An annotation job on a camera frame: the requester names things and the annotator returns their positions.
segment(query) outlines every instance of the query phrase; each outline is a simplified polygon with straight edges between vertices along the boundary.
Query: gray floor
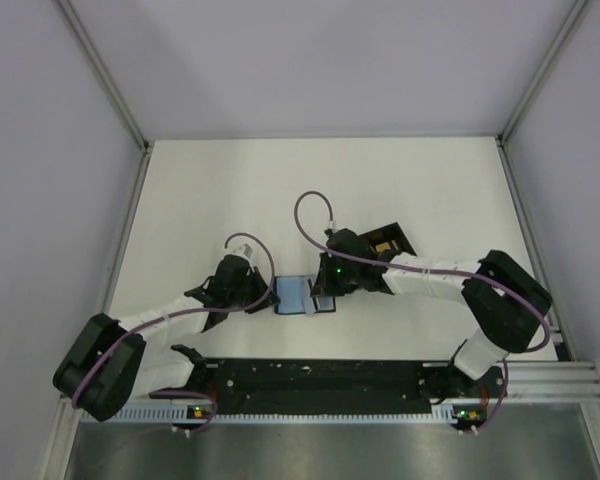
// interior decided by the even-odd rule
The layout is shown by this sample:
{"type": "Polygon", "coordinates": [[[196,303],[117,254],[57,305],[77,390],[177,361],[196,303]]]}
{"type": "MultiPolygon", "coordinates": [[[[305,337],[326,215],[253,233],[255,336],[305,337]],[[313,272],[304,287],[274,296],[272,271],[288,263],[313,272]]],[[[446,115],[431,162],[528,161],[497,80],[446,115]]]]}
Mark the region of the gray floor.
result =
{"type": "Polygon", "coordinates": [[[577,406],[505,406],[477,438],[444,425],[218,425],[188,441],[154,431],[107,458],[146,428],[81,425],[66,480],[600,478],[577,406]]]}

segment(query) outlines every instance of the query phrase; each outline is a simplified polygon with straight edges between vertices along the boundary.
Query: small blue object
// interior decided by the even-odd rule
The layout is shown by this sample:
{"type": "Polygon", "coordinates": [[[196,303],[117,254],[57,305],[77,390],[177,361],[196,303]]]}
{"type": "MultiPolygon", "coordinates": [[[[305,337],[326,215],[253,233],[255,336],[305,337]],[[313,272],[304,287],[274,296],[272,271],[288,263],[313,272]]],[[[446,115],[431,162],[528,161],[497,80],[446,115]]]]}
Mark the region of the small blue object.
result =
{"type": "Polygon", "coordinates": [[[275,292],[280,297],[280,304],[275,312],[279,315],[335,312],[333,297],[311,298],[311,286],[315,280],[316,275],[276,277],[275,292]]]}

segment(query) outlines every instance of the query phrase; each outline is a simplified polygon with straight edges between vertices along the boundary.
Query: table surface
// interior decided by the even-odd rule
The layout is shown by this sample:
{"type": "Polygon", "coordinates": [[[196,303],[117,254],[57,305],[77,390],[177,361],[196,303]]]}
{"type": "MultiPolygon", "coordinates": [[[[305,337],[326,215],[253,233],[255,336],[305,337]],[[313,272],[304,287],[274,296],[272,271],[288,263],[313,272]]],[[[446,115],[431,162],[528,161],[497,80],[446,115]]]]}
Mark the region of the table surface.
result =
{"type": "MultiPolygon", "coordinates": [[[[200,285],[237,231],[266,243],[277,275],[316,273],[319,252],[293,222],[306,190],[330,198],[340,228],[363,233],[397,221],[421,256],[478,259],[499,249],[531,271],[493,138],[159,141],[111,314],[153,308],[200,285]]],[[[301,220],[325,240],[319,199],[303,203],[301,220]]],[[[268,280],[266,257],[254,250],[268,280]]],[[[339,298],[335,313],[232,314],[184,343],[209,357],[444,360],[476,328],[459,304],[356,292],[339,298]]],[[[538,332],[533,344],[540,339],[538,332]]],[[[556,360],[556,353],[549,345],[511,359],[556,360]]]]}

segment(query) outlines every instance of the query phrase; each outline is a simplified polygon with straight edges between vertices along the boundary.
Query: metal frame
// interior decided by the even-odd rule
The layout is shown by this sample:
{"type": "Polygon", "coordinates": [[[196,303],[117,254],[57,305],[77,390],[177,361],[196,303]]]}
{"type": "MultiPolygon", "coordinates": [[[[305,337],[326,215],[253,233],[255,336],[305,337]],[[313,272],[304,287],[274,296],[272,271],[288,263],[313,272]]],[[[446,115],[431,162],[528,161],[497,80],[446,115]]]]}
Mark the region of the metal frame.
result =
{"type": "MultiPolygon", "coordinates": [[[[147,174],[151,156],[151,148],[142,134],[119,89],[113,81],[109,70],[102,61],[93,45],[86,29],[84,28],[71,0],[54,0],[75,36],[79,47],[82,49],[87,62],[92,67],[94,74],[100,82],[105,95],[110,100],[112,107],[134,138],[143,156],[139,162],[134,187],[130,193],[127,213],[122,224],[114,257],[111,262],[110,276],[106,289],[102,294],[102,310],[107,311],[111,304],[113,292],[117,283],[120,267],[124,257],[133,219],[140,199],[140,193],[147,174]]],[[[542,85],[546,81],[556,64],[560,54],[573,36],[581,23],[590,5],[589,0],[575,0],[560,31],[545,54],[536,73],[527,86],[524,94],[516,105],[511,117],[507,121],[501,135],[496,139],[503,169],[507,177],[509,189],[518,215],[525,244],[531,259],[532,267],[540,281],[548,284],[547,274],[543,267],[543,257],[535,239],[532,218],[528,206],[524,201],[524,194],[517,182],[516,172],[507,152],[507,141],[511,139],[518,125],[524,118],[533,101],[537,97],[542,85]]],[[[561,324],[558,307],[550,316],[554,340],[561,340],[564,336],[567,345],[570,335],[565,325],[561,324]]],[[[595,369],[595,364],[590,362],[509,362],[511,379],[509,396],[505,400],[510,403],[577,403],[581,405],[583,417],[591,437],[591,443],[600,464],[600,379],[595,369]]],[[[156,408],[159,401],[151,400],[140,403],[156,408]]],[[[51,435],[47,444],[47,451],[42,461],[37,478],[62,479],[64,478],[69,461],[73,439],[79,422],[83,419],[80,411],[71,408],[67,399],[60,399],[56,417],[52,426],[51,435]]]]}

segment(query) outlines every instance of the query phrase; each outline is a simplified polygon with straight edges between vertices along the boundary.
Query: white table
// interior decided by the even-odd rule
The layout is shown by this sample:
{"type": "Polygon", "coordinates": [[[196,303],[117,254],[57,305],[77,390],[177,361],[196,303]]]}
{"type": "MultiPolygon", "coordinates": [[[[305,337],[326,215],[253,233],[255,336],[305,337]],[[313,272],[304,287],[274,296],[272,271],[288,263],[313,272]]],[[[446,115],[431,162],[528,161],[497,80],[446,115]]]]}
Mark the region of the white table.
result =
{"type": "MultiPolygon", "coordinates": [[[[358,233],[398,221],[422,256],[478,259],[508,252],[531,270],[493,138],[160,141],[155,144],[111,313],[136,313],[215,272],[225,238],[260,237],[278,275],[317,272],[319,252],[296,231],[305,190],[358,233]]],[[[309,198],[302,222],[324,240],[326,208],[309,198]]],[[[255,261],[268,281],[266,257],[255,261]]],[[[461,305],[356,292],[337,312],[232,314],[187,344],[205,356],[448,359],[477,328],[461,305]]],[[[541,339],[538,332],[533,344],[541,339]]],[[[519,360],[556,360],[553,345],[519,360]]]]}

